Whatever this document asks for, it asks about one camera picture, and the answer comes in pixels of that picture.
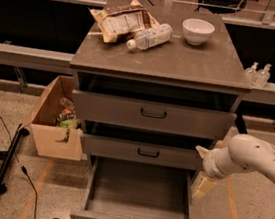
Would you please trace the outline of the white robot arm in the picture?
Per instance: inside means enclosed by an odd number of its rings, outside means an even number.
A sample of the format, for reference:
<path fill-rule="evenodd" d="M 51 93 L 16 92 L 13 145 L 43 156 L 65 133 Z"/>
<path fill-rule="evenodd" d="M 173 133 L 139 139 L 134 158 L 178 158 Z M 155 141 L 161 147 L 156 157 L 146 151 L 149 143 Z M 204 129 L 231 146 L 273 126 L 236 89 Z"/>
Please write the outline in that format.
<path fill-rule="evenodd" d="M 197 146 L 202 157 L 203 171 L 192 184 L 192 196 L 202 198 L 212 190 L 217 180 L 231 174 L 256 171 L 275 184 L 275 146 L 249 134 L 230 138 L 222 148 L 205 149 Z"/>

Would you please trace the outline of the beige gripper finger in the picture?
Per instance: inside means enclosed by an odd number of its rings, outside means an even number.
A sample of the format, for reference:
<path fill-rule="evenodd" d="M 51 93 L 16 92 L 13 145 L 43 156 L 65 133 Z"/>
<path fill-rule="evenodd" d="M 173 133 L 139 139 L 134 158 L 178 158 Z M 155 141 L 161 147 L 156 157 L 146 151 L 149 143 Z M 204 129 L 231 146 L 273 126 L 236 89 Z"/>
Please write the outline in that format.
<path fill-rule="evenodd" d="M 210 152 L 209 149 L 206 149 L 203 146 L 195 146 L 195 148 L 196 148 L 196 151 L 198 152 L 199 156 L 202 157 L 202 158 L 205 158 L 207 153 Z"/>

